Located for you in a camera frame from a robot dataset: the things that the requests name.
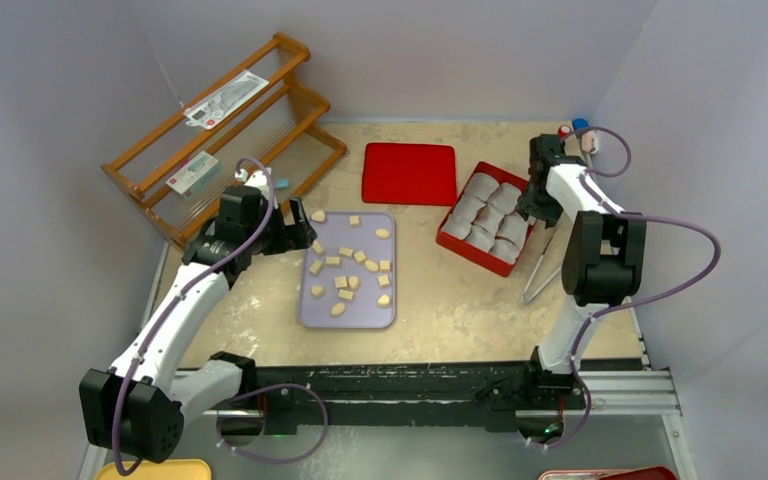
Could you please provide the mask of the red chocolate box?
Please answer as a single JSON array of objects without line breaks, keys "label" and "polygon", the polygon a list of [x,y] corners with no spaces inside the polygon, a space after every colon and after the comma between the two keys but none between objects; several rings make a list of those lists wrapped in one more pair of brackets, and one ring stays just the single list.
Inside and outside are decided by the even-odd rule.
[{"label": "red chocolate box", "polygon": [[516,211],[527,187],[527,180],[478,162],[441,221],[436,243],[498,276],[510,276],[534,229],[535,221]]}]

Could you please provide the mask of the metal tongs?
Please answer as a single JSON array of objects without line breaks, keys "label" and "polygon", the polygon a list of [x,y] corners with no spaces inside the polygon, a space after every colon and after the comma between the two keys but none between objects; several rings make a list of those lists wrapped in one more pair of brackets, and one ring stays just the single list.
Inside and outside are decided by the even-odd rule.
[{"label": "metal tongs", "polygon": [[550,235],[547,237],[543,250],[541,251],[538,260],[535,263],[534,269],[532,270],[522,293],[522,302],[524,304],[530,304],[538,295],[540,295],[559,272],[559,269],[557,269],[554,273],[550,274],[541,284],[537,285],[535,283],[535,279],[540,273],[542,265],[545,263],[548,250],[551,247],[557,234],[557,228],[548,228],[547,231],[550,233]]}]

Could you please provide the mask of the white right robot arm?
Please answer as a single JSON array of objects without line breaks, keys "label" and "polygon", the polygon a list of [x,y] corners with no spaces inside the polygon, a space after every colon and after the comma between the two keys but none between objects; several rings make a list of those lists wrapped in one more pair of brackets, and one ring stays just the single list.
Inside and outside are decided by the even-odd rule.
[{"label": "white right robot arm", "polygon": [[521,392],[536,407],[576,388],[578,354],[592,336],[598,311],[621,304],[642,280],[646,223],[622,218],[623,208],[593,179],[586,162],[567,154],[563,136],[540,134],[529,142],[529,180],[516,213],[548,227],[562,217],[572,230],[560,275],[567,295],[558,319],[530,360]]}]

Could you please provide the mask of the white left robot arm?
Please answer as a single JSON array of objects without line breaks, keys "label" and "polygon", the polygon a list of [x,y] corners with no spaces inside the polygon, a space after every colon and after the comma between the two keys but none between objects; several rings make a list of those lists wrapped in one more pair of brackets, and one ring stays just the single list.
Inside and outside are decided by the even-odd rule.
[{"label": "white left robot arm", "polygon": [[176,372],[209,314],[256,255],[305,250],[317,234],[300,198],[280,206],[257,187],[236,185],[220,196],[216,216],[186,247],[174,284],[137,338],[104,370],[79,384],[90,444],[152,463],[168,459],[184,427],[226,401],[252,405],[258,395],[253,359],[220,351],[185,378]]}]

